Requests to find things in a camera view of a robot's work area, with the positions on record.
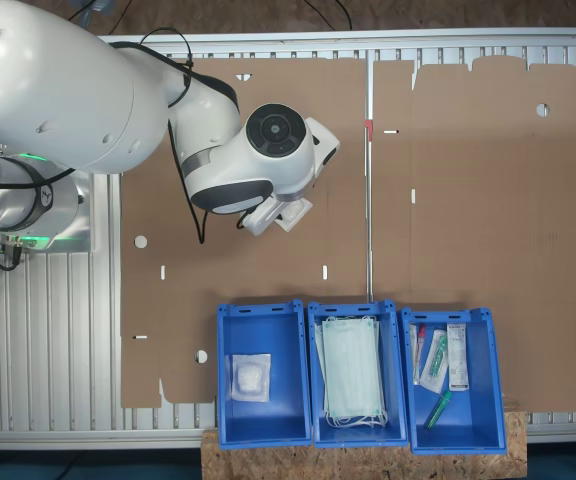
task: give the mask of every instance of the white package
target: white package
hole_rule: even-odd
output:
[[[232,399],[270,401],[270,354],[232,356]]]
[[[332,418],[385,413],[375,323],[370,317],[323,322],[327,399]]]
[[[415,375],[415,364],[417,361],[417,325],[410,324],[410,352],[412,356],[412,383],[419,385],[419,377]]]
[[[324,412],[328,413],[328,387],[326,386],[326,361],[324,354],[324,332],[322,325],[315,325],[315,344],[317,345],[317,356],[319,357],[321,376],[324,379]]]
[[[448,325],[448,387],[453,392],[468,390],[468,358],[466,355],[466,324]]]
[[[437,354],[439,345],[443,344],[443,353]],[[446,332],[443,330],[435,330],[432,334],[432,343],[430,344],[430,351],[426,358],[426,365],[421,374],[419,383],[422,387],[428,390],[441,393],[446,379],[446,372],[448,371],[448,339]]]

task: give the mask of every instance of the green indicator light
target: green indicator light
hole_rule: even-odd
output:
[[[32,158],[33,160],[41,160],[42,162],[47,162],[48,160],[45,159],[44,157],[39,157],[37,155],[32,155],[30,153],[18,153],[17,154],[18,157],[24,157],[24,158]]]

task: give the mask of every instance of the green tube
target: green tube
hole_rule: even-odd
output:
[[[452,398],[452,392],[450,390],[446,390],[439,399],[439,401],[437,402],[437,405],[435,405],[435,408],[433,408],[432,412],[430,412],[430,415],[428,416],[428,419],[426,420],[426,423],[424,425],[424,428],[426,430],[430,430],[432,427],[435,426],[441,414],[444,413],[444,409],[450,403],[451,398]]]
[[[436,377],[439,375],[439,369],[441,368],[441,361],[444,359],[444,353],[446,353],[446,347],[448,346],[448,338],[446,335],[442,335],[439,339],[439,345],[437,345],[437,350],[435,351],[435,357],[432,359],[432,365],[430,366],[430,376]]]

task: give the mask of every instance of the wooden board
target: wooden board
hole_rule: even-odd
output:
[[[415,456],[409,447],[310,447],[220,450],[217,430],[201,442],[204,480],[266,479],[493,479],[528,475],[526,413],[505,413],[507,455]]]

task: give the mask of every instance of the cardboard sheet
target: cardboard sheet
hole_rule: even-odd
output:
[[[253,237],[235,228],[237,216],[210,215],[204,245],[197,241],[167,137],[124,175],[123,407],[159,407],[160,379],[169,402],[214,400],[220,303],[365,299],[365,62],[223,59],[199,60],[195,69],[235,88],[242,121],[264,103],[284,103],[329,128],[341,151],[307,195],[313,208],[290,233],[271,225]],[[238,74],[251,77],[241,81]],[[144,249],[134,245],[139,235],[147,238]],[[195,362],[199,350],[207,353],[206,363]]]
[[[374,64],[376,299],[489,307],[504,394],[574,411],[576,68],[483,57],[423,66],[414,89],[412,73]]]

